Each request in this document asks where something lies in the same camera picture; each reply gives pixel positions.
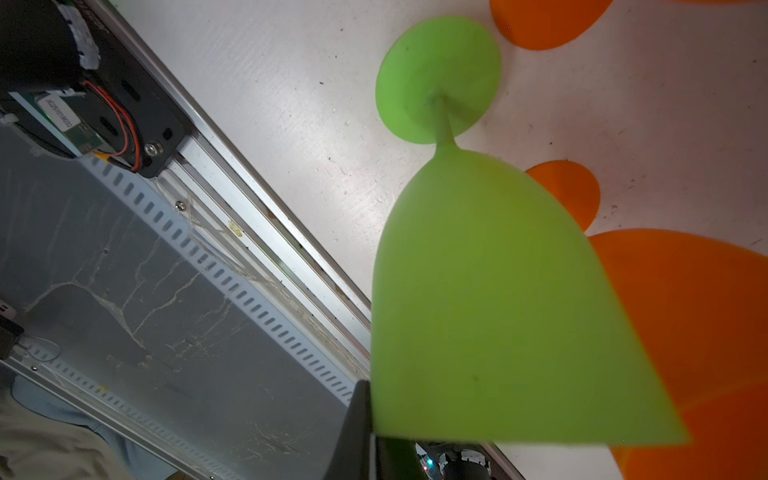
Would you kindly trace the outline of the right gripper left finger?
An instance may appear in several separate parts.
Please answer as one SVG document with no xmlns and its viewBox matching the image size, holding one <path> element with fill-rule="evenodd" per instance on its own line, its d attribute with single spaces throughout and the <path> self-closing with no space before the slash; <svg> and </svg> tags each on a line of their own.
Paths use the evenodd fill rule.
<svg viewBox="0 0 768 480">
<path fill-rule="evenodd" d="M 370 382 L 356 383 L 324 480 L 369 480 L 373 447 Z"/>
</svg>

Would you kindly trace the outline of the orange wine glass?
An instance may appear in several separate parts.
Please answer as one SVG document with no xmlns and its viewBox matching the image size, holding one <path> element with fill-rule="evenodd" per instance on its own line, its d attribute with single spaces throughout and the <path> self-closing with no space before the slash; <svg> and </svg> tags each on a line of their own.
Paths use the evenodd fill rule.
<svg viewBox="0 0 768 480">
<path fill-rule="evenodd" d="M 626 479 L 767 475 L 767 259 L 662 229 L 590 239 L 690 434 L 616 448 Z"/>
<path fill-rule="evenodd" d="M 501 34 L 528 50 L 560 47 L 586 32 L 612 0 L 491 0 L 490 10 Z"/>
</svg>

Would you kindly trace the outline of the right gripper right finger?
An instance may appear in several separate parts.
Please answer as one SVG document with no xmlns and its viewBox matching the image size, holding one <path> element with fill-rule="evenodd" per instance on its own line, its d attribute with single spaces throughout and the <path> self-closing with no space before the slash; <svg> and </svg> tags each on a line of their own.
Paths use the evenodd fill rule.
<svg viewBox="0 0 768 480">
<path fill-rule="evenodd" d="M 379 480 L 425 480 L 426 474 L 410 440 L 376 439 L 376 478 Z"/>
</svg>

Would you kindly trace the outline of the person in beige shirt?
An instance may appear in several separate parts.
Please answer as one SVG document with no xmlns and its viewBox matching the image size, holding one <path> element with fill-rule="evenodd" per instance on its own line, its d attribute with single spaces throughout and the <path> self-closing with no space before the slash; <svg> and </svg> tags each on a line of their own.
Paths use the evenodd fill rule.
<svg viewBox="0 0 768 480">
<path fill-rule="evenodd" d="M 171 479 L 177 473 L 29 380 L 1 382 L 3 479 Z"/>
</svg>

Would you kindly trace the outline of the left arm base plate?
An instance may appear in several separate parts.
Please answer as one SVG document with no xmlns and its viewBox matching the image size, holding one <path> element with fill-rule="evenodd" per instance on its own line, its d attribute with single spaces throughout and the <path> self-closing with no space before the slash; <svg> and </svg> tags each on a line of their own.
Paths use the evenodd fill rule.
<svg viewBox="0 0 768 480">
<path fill-rule="evenodd" d="M 192 132 L 103 1 L 1 4 L 1 123 L 62 160 L 155 178 Z"/>
</svg>

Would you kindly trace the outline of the green wine glass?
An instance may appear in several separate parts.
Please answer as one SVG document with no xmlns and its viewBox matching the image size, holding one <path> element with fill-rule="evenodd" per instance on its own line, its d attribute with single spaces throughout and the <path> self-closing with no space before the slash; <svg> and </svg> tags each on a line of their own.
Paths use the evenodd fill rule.
<svg viewBox="0 0 768 480">
<path fill-rule="evenodd" d="M 582 228 L 528 174 L 456 143 L 501 74 L 493 35 L 462 16 L 414 26 L 381 64 L 383 123 L 435 153 L 397 199 L 376 254 L 374 430 L 683 444 L 686 427 Z"/>
</svg>

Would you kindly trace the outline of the aluminium mounting rail front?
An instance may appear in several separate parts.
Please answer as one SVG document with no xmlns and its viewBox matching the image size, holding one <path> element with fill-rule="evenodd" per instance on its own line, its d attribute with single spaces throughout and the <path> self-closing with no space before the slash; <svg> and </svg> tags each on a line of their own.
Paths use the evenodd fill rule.
<svg viewBox="0 0 768 480">
<path fill-rule="evenodd" d="M 90 1 L 192 129 L 155 178 L 1 132 L 7 370 L 195 479 L 319 479 L 369 369 L 370 284 L 430 155 L 384 55 L 484 1 Z"/>
</svg>

